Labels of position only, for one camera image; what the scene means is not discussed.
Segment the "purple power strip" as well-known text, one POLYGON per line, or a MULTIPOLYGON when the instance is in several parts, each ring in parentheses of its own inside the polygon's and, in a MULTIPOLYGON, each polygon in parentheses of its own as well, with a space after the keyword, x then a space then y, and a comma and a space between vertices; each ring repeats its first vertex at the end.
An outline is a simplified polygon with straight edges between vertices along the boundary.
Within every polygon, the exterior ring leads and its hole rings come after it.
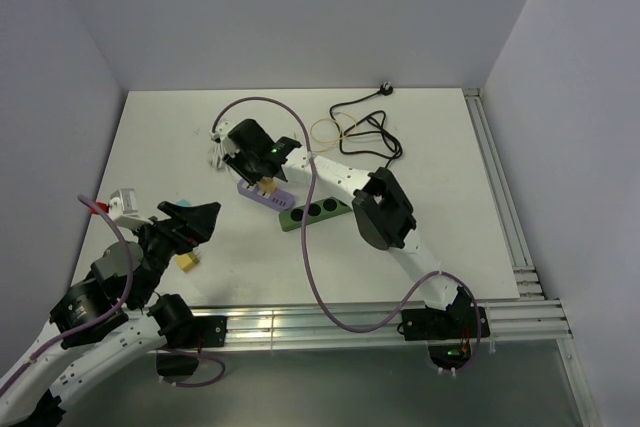
POLYGON ((241 179, 236 184, 236 188, 239 195, 276 212, 283 212, 295 204, 293 194, 277 187, 272 191, 265 191, 258 184, 250 185, 246 180, 241 179))

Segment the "pink plug adapter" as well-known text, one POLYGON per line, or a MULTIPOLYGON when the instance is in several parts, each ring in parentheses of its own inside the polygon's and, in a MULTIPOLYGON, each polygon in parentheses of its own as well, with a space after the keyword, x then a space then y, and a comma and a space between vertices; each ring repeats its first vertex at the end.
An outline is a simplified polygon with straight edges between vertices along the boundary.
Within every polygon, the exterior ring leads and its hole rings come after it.
POLYGON ((277 190, 277 185, 273 178, 263 177, 257 185, 264 196, 271 196, 277 190))

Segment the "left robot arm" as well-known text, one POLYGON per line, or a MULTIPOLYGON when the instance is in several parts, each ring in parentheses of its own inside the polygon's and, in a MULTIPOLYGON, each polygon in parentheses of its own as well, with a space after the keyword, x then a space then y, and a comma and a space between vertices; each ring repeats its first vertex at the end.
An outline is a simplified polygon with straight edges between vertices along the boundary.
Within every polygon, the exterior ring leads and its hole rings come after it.
POLYGON ((193 345, 195 317, 187 303, 155 290, 173 257, 211 239, 221 205, 163 201, 164 218, 143 218, 129 193, 108 203, 78 198, 117 241, 68 288, 2 378, 2 425, 56 426, 82 394, 134 359, 193 345))

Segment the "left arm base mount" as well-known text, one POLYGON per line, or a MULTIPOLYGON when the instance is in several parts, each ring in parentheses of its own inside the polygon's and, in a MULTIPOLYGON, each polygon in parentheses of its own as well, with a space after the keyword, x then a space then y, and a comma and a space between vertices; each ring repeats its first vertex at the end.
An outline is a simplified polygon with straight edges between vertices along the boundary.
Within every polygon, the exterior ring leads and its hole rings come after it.
POLYGON ((203 384, 195 380, 199 367, 213 366, 219 379, 226 367, 221 360, 211 360, 210 349, 222 348, 227 334, 227 317, 222 315, 196 316, 191 331, 180 344, 162 347, 155 357, 155 368, 161 381, 176 384, 203 384))

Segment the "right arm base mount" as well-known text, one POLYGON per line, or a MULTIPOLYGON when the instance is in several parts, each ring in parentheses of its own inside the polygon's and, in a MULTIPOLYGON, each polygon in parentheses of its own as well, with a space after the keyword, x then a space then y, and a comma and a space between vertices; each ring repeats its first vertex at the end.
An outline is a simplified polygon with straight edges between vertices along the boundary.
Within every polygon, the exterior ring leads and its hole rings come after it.
POLYGON ((476 316, 472 304, 459 312, 452 307, 446 311, 428 307, 404 309, 396 331, 405 341, 436 342, 428 348, 430 360, 437 368, 450 372, 467 366, 479 339, 490 336, 486 311, 480 307, 476 316))

